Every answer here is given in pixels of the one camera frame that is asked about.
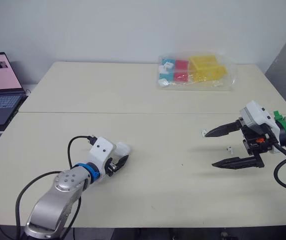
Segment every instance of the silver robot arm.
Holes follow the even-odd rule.
[[[54,178],[51,188],[34,206],[24,228],[25,234],[36,239],[59,238],[72,205],[82,192],[96,180],[117,172],[127,161],[130,151],[124,143],[115,146],[99,137],[89,151],[86,163],[78,163]]]

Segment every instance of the floor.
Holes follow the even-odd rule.
[[[1,229],[7,235],[14,238],[14,226],[3,225]],[[286,240],[286,226],[233,228],[75,228],[74,233],[75,240]],[[0,240],[7,239],[0,231]],[[65,240],[73,240],[72,229]]]

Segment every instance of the blue ring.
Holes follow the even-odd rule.
[[[86,170],[88,170],[91,173],[92,177],[93,177],[93,182],[95,182],[98,179],[98,177],[100,176],[99,172],[94,171],[94,169],[91,166],[87,165],[87,164],[78,163],[75,166],[81,166],[81,167],[85,168]]]

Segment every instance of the red block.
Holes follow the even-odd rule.
[[[187,82],[188,81],[188,66],[189,61],[175,60],[174,81]]]

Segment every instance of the plastic bag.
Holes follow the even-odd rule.
[[[219,54],[173,53],[159,57],[157,83],[170,90],[230,91],[236,73],[235,64]]]

